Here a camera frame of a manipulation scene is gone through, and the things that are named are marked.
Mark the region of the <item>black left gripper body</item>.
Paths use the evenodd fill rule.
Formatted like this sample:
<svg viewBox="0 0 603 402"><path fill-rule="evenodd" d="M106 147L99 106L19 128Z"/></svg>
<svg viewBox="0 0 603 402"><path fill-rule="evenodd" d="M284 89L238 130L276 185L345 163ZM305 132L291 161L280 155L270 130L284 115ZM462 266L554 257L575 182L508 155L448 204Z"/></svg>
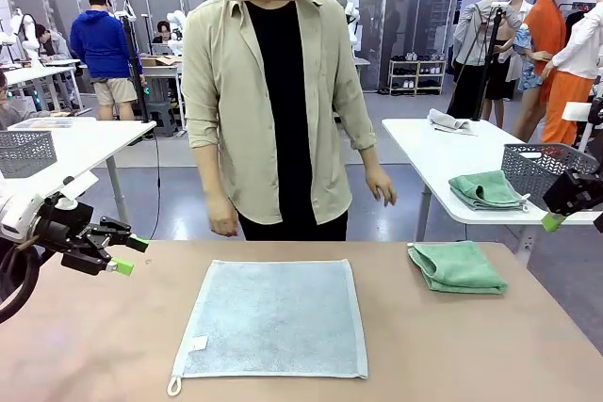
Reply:
<svg viewBox="0 0 603 402"><path fill-rule="evenodd" d="M40 257L69 252L100 257L91 232L93 212L92 206L80 201L45 201L35 221L35 249Z"/></svg>

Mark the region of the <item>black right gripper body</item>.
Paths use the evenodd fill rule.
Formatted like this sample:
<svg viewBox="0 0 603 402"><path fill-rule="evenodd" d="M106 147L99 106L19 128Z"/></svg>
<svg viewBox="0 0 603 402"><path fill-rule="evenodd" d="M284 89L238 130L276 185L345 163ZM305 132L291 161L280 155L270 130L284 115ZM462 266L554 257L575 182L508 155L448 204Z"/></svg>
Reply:
<svg viewBox="0 0 603 402"><path fill-rule="evenodd" d="M580 173L567 169L543 196L548 212L565 219L602 203L602 176L598 172Z"/></svg>

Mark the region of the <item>person's right hand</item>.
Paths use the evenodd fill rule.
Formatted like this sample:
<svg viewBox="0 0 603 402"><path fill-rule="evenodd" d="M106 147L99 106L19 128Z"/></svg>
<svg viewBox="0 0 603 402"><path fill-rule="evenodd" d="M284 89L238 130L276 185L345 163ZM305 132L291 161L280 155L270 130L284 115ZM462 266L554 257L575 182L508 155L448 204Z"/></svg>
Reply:
<svg viewBox="0 0 603 402"><path fill-rule="evenodd" d="M237 213L230 200L223 195L207 198L207 214L211 231L217 235L237 236Z"/></svg>

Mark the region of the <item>person's left hand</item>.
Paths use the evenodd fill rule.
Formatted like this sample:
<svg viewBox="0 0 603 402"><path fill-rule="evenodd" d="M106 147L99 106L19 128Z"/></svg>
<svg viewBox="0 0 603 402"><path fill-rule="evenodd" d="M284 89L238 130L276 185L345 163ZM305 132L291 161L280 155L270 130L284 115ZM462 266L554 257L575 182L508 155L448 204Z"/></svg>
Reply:
<svg viewBox="0 0 603 402"><path fill-rule="evenodd" d="M385 171L377 166L366 170L367 186L376 201L381 201L383 206L394 206L397 203L398 194L391 178Z"/></svg>

